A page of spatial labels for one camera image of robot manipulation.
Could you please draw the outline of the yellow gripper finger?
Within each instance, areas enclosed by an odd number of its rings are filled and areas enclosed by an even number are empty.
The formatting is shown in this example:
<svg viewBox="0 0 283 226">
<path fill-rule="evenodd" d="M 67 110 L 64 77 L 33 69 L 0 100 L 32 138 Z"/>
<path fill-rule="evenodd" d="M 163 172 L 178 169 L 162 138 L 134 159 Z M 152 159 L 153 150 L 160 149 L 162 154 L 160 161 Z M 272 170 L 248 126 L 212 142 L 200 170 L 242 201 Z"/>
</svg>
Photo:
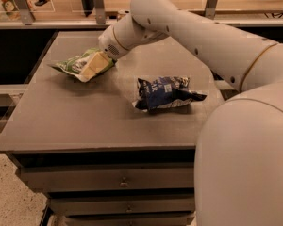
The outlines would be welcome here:
<svg viewBox="0 0 283 226">
<path fill-rule="evenodd" d="M 111 59 L 104 52 L 96 52 L 79 74 L 82 81 L 89 81 L 110 65 Z"/>
</svg>

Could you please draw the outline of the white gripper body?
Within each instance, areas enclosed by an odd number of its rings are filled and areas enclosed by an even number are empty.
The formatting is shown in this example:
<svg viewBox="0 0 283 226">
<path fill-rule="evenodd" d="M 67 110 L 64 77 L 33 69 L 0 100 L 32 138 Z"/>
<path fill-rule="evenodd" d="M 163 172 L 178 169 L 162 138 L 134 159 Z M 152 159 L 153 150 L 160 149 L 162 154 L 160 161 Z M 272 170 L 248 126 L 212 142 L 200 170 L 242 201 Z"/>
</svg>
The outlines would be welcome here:
<svg viewBox="0 0 283 226">
<path fill-rule="evenodd" d="M 101 51 L 114 60 L 126 54 L 126 49 L 124 49 L 115 38 L 112 25 L 99 36 L 98 46 Z"/>
</svg>

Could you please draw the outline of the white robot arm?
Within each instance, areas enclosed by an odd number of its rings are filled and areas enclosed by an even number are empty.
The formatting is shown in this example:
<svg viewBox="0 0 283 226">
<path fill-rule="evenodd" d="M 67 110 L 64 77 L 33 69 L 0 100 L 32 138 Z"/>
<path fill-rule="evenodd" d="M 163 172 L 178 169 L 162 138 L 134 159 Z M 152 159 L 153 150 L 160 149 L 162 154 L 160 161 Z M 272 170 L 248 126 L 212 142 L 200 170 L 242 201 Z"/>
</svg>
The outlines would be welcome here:
<svg viewBox="0 0 283 226">
<path fill-rule="evenodd" d="M 210 114 L 198 137 L 197 226 L 283 226 L 283 44 L 170 0 L 131 0 L 99 48 L 118 59 L 167 37 L 238 91 Z"/>
</svg>

